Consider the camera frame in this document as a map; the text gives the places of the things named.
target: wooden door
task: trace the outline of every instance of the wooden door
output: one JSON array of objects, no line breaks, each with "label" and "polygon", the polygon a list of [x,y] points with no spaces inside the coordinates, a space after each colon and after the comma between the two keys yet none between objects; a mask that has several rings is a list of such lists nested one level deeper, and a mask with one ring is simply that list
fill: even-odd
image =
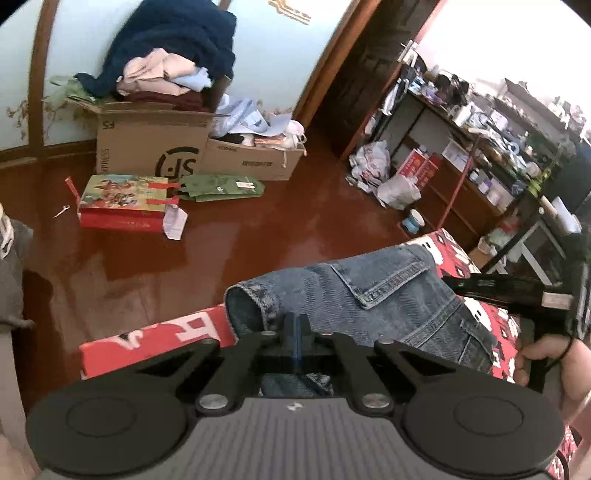
[{"label": "wooden door", "polygon": [[401,44],[416,39],[439,0],[382,0],[337,74],[319,117],[333,151],[346,158],[393,84]]}]

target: pink clothing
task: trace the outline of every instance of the pink clothing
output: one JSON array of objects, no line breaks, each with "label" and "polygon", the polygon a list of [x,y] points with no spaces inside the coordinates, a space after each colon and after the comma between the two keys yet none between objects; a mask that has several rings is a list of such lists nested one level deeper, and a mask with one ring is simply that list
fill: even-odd
[{"label": "pink clothing", "polygon": [[182,95],[190,89],[169,82],[167,79],[188,75],[194,71],[195,63],[191,60],[168,53],[163,48],[155,48],[146,57],[136,57],[127,62],[123,69],[123,76],[117,79],[117,91],[121,95],[132,92]]}]

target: dark blue blanket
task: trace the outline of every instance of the dark blue blanket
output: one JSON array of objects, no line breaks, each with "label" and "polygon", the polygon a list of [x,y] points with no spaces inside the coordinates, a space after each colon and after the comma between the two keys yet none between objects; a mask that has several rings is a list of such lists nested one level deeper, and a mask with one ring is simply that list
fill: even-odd
[{"label": "dark blue blanket", "polygon": [[210,0],[144,0],[117,34],[98,78],[79,73],[86,91],[104,97],[134,57],[163,48],[205,67],[212,79],[232,78],[236,17]]}]

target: blue container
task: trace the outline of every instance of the blue container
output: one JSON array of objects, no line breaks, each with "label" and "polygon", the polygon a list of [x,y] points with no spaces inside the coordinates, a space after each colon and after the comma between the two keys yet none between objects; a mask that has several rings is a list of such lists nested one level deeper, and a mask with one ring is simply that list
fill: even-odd
[{"label": "blue container", "polygon": [[425,220],[423,220],[420,213],[415,209],[412,209],[408,218],[405,218],[402,221],[402,225],[410,234],[416,235],[418,231],[425,226]]}]

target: denim jacket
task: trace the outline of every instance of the denim jacket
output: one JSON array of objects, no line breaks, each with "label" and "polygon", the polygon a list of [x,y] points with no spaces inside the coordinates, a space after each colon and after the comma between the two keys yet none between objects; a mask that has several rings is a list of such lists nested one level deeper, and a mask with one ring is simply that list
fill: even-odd
[{"label": "denim jacket", "polygon": [[345,333],[366,346],[392,338],[483,372],[497,343],[420,245],[271,272],[230,287],[225,303],[238,337],[274,329],[287,312],[305,313],[315,331]]}]

